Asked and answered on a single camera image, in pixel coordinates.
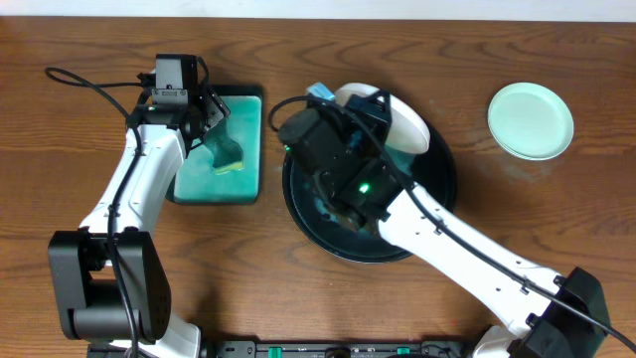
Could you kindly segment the white plate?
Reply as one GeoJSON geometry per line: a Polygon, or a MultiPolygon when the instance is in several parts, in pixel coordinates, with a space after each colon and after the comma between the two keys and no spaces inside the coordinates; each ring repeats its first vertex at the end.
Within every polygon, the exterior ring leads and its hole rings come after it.
{"type": "MultiPolygon", "coordinates": [[[[379,91],[362,83],[348,83],[335,91],[335,100],[345,105],[352,95],[366,97],[379,91]]],[[[424,120],[406,103],[390,95],[392,123],[384,139],[388,147],[408,154],[423,154],[429,149],[430,132],[424,120]]]]}

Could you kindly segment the green scrubbing sponge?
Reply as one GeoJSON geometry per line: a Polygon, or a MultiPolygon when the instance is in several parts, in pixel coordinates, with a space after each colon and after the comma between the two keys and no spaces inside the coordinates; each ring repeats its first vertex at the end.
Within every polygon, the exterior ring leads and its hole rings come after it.
{"type": "Polygon", "coordinates": [[[243,169],[243,154],[240,145],[231,139],[228,121],[222,119],[204,136],[204,146],[212,153],[215,174],[243,169]]]}

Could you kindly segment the mint green plate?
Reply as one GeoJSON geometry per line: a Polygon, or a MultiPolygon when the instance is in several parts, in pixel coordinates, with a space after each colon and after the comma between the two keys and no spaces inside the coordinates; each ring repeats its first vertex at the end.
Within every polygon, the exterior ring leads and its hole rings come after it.
{"type": "Polygon", "coordinates": [[[567,121],[574,134],[573,117],[565,101],[551,89],[538,84],[510,84],[493,96],[487,113],[488,127],[490,121],[504,119],[567,121]]]}
{"type": "Polygon", "coordinates": [[[515,119],[493,120],[489,129],[496,142],[513,156],[543,161],[562,154],[570,145],[573,128],[569,122],[515,119]]]}

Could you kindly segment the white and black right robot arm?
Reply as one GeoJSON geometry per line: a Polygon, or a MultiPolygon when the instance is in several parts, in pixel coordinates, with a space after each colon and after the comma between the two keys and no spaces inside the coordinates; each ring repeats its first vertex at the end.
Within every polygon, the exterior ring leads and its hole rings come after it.
{"type": "Polygon", "coordinates": [[[302,109],[275,129],[315,193],[355,228],[435,267],[499,319],[474,349],[477,357],[591,357],[613,334],[599,281],[568,275],[508,251],[438,203],[401,171],[393,151],[426,152],[425,121],[389,92],[299,98],[302,109]]]}

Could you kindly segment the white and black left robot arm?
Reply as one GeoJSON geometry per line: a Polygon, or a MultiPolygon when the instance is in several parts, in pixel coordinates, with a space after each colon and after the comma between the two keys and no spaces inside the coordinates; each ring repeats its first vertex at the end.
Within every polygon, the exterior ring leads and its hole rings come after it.
{"type": "Polygon", "coordinates": [[[74,231],[48,246],[60,323],[69,339],[122,357],[211,357],[200,327],[172,310],[153,243],[159,213],[198,135],[230,114],[210,85],[153,89],[127,119],[110,182],[74,231]]]}

